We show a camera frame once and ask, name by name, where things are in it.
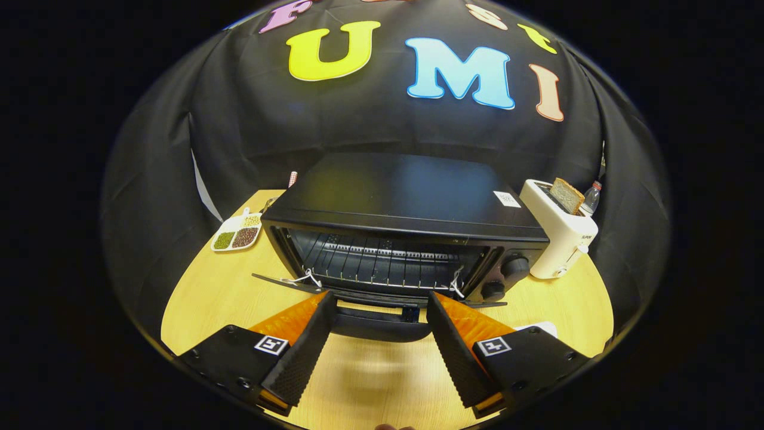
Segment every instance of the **green beans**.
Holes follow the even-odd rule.
[[[231,239],[234,238],[234,233],[220,233],[218,239],[215,241],[215,249],[228,248],[228,244],[231,243]]]

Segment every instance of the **yellow letter u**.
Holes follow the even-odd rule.
[[[319,59],[321,38],[329,34],[328,29],[320,28],[291,37],[286,41],[292,47],[289,72],[299,80],[325,80],[347,76],[361,69],[371,58],[371,32],[379,26],[376,21],[359,21],[340,27],[340,30],[350,34],[348,55],[331,63]]]

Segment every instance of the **string tied to oven door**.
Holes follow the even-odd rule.
[[[458,287],[459,286],[459,274],[461,274],[461,270],[464,267],[465,267],[465,265],[461,265],[461,267],[459,267],[459,269],[457,269],[456,272],[454,272],[454,280],[451,281],[451,284],[450,284],[450,286],[448,288],[449,290],[456,292],[456,294],[458,294],[459,297],[461,297],[461,298],[464,298],[465,295],[463,295],[461,293],[461,291],[459,291],[459,287]],[[461,286],[462,287],[465,286],[465,282],[464,281],[461,282]]]
[[[281,281],[282,281],[282,282],[292,282],[292,283],[296,283],[296,282],[298,282],[298,281],[302,281],[303,279],[308,279],[308,278],[311,278],[311,279],[313,280],[313,282],[315,282],[315,284],[316,284],[316,285],[318,285],[319,289],[322,287],[322,285],[321,285],[321,281],[319,281],[318,279],[316,279],[316,278],[313,276],[313,272],[312,272],[310,269],[307,269],[307,270],[305,271],[305,276],[303,276],[302,278],[297,278],[297,279],[286,279],[286,278],[282,278],[282,279],[281,279]]]

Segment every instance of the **black cloth backdrop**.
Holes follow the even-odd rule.
[[[669,254],[668,177],[659,147],[628,98],[570,44],[535,22],[490,2],[361,2],[321,0],[296,20],[258,31],[278,2],[221,31],[168,70],[125,120],[102,188],[102,240],[107,268],[126,310],[160,338],[175,284],[220,222],[199,195],[192,159],[225,219],[260,189],[285,188],[334,151],[402,152],[491,165],[516,191],[528,178],[564,178],[582,192],[607,175],[594,219],[600,232],[591,256],[613,303],[616,330],[652,294]],[[496,13],[502,31],[465,5]],[[317,28],[321,59],[342,59],[355,21],[379,21],[371,58],[346,77],[306,82],[288,71],[289,37]],[[546,36],[551,54],[517,26]],[[413,98],[416,55],[404,41],[433,37],[462,60],[476,47],[507,53],[511,110],[456,99]],[[529,64],[560,79],[565,119],[536,112],[539,84]]]

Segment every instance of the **water bottle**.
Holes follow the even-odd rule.
[[[597,204],[600,203],[600,191],[602,190],[602,184],[595,181],[591,188],[584,194],[584,203],[581,204],[581,212],[584,215],[591,217],[594,215],[594,211],[597,210]]]

